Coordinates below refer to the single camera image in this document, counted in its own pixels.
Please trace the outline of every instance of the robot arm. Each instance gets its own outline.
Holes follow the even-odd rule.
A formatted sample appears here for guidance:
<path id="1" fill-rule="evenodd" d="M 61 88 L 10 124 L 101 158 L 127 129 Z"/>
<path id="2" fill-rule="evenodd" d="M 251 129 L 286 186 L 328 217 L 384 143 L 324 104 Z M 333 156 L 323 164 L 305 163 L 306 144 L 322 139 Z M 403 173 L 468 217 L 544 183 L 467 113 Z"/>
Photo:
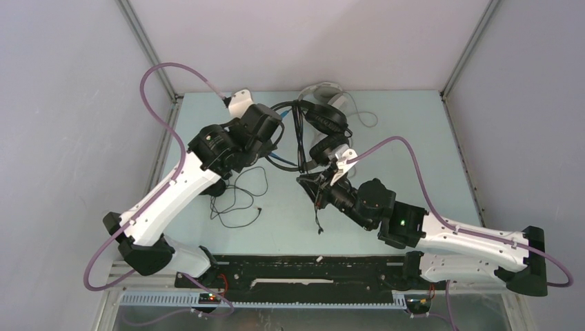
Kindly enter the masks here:
<path id="1" fill-rule="evenodd" d="M 284 129 L 280 115 L 255 104 L 248 90 L 234 93 L 228 109 L 234 117 L 231 121 L 206 126 L 188 144 L 183 168 L 175 179 L 178 165 L 133 208 L 104 217 L 110 234 L 130 224 L 116 240 L 124 261 L 139 274 L 148 276 L 163 268 L 193 277 L 203 274 L 213 261 L 209 251 L 174 241 L 163 231 L 197 195 L 220 195 L 226 188 L 221 179 L 276 149 L 282 131 L 274 143 L 271 138 L 279 126 Z M 154 201 L 146 205 L 153 197 Z"/>
<path id="2" fill-rule="evenodd" d="M 544 249 L 544 231 L 528 227 L 523 232 L 503 232 L 459 223 L 450 230 L 424 208 L 396 201 L 396 193 L 379 179 L 362 183 L 357 189 L 347 179 L 355 165 L 348 160 L 357 153 L 339 146 L 330 156 L 330 167 L 319 174 L 303 174 L 297 182 L 307 192 L 316 209 L 335 206 L 367 231 L 379 228 L 378 239 L 394 248 L 414 248 L 407 253 L 405 274 L 427 281 L 495 281 L 521 294 L 546 295 L 544 258 L 528 250 L 458 232 L 472 230 L 512 242 Z M 452 252 L 445 255 L 438 253 Z"/>

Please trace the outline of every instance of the blue cable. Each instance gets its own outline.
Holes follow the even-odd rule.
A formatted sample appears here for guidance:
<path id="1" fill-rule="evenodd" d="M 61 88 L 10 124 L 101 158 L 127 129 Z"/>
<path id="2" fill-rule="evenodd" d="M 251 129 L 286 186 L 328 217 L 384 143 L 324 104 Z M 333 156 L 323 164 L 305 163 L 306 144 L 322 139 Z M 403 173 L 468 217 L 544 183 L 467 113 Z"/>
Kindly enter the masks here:
<path id="1" fill-rule="evenodd" d="M 287 115 L 289 112 L 290 112 L 290 109 L 289 109 L 289 110 L 285 110 L 285 111 L 283 111 L 283 112 L 282 112 L 282 114 L 280 114 L 280 117 L 284 118 L 284 117 L 285 117 L 285 116 L 286 116 L 286 115 Z M 293 166 L 293 167 L 296 167 L 296 166 L 297 166 L 297 164 L 294 164 L 293 162 L 290 162 L 290 161 L 288 161 L 288 160 L 285 160 L 285 159 L 283 159 L 283 158 L 279 157 L 278 155 L 276 155 L 276 154 L 274 154 L 274 153 L 270 153 L 269 155 L 270 155 L 270 157 L 273 157 L 273 158 L 275 158 L 276 160 L 278 160 L 278 161 L 281 161 L 281 162 L 284 162 L 284 163 L 286 163 L 286 164 L 288 164 L 288 165 L 291 165 L 291 166 Z"/>

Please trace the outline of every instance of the red wire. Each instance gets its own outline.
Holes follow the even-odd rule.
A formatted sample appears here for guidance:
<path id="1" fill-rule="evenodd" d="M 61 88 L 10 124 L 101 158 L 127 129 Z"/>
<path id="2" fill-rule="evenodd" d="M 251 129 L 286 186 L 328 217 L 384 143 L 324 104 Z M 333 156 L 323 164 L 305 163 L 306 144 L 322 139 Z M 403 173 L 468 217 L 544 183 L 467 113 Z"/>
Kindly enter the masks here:
<path id="1" fill-rule="evenodd" d="M 222 278 L 224 280 L 224 284 L 226 284 L 226 289 L 224 290 L 223 293 L 221 293 L 221 295 L 226 295 L 226 293 L 228 292 L 228 279 L 226 278 L 226 276 L 224 274 L 219 274 L 218 278 Z"/>
<path id="2" fill-rule="evenodd" d="M 435 298 L 435 284 L 431 284 L 429 289 L 428 289 L 428 296 L 429 296 L 429 300 L 433 300 Z"/>

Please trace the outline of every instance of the grey wall panel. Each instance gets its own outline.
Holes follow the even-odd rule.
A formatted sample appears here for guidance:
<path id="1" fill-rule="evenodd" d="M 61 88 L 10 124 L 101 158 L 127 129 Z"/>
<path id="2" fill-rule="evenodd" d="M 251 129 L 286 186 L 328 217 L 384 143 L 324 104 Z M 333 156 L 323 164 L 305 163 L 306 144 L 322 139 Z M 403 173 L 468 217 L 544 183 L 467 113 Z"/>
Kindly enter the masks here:
<path id="1" fill-rule="evenodd" d="M 101 218 L 144 194 L 162 133 L 138 93 L 148 62 L 111 0 L 2 1 L 0 40 L 0 330 L 89 330 Z"/>
<path id="2" fill-rule="evenodd" d="M 448 104 L 489 227 L 545 229 L 575 285 L 530 305 L 540 330 L 581 330 L 585 264 L 585 2 L 505 1 Z M 548 264 L 551 281 L 564 276 Z"/>

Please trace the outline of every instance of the light blue table surface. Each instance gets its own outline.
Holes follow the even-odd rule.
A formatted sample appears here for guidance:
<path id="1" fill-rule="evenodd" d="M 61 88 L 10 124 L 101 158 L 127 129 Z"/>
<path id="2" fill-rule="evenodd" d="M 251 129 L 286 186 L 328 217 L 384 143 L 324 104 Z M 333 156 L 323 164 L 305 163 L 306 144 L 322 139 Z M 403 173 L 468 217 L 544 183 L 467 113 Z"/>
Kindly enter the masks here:
<path id="1" fill-rule="evenodd" d="M 379 123 L 366 128 L 357 116 L 348 118 L 358 154 L 392 135 L 405 137 L 417 155 L 430 198 L 443 216 L 472 225 L 480 225 L 457 148 L 450 131 L 437 91 L 356 91 L 351 92 L 360 110 L 377 114 Z M 272 106 L 281 101 L 296 99 L 298 92 L 252 92 L 255 102 Z M 347 113 L 354 112 L 351 105 Z M 362 115 L 372 123 L 370 115 Z M 213 93 L 188 93 L 181 107 L 176 130 L 187 144 L 199 130 L 212 123 L 230 120 L 223 103 Z M 286 127 L 276 153 L 296 162 L 296 140 L 293 118 L 284 118 Z M 305 145 L 308 156 L 313 131 L 305 124 Z M 164 173 L 170 172 L 179 160 L 175 141 L 170 147 Z M 403 254 L 377 240 L 377 231 L 362 230 L 348 217 L 328 206 L 319 211 L 325 230 L 317 234 L 313 204 L 297 184 L 297 173 L 283 172 L 262 159 L 268 177 L 268 194 L 256 198 L 255 206 L 262 208 L 258 220 L 247 228 L 224 228 L 218 219 L 210 220 L 209 197 L 196 197 L 169 225 L 165 233 L 190 245 L 204 245 L 214 254 L 324 254 L 374 255 Z M 356 165 L 357 174 L 351 179 L 354 187 L 379 178 L 397 200 L 428 209 L 422 196 L 413 163 L 407 149 L 395 141 L 371 154 Z M 261 192 L 264 178 L 253 170 L 238 181 L 238 186 Z M 217 200 L 218 208 L 233 201 L 232 192 Z M 237 206 L 247 205 L 249 198 L 239 193 Z M 239 210 L 222 216 L 230 225 L 251 221 L 256 209 Z"/>

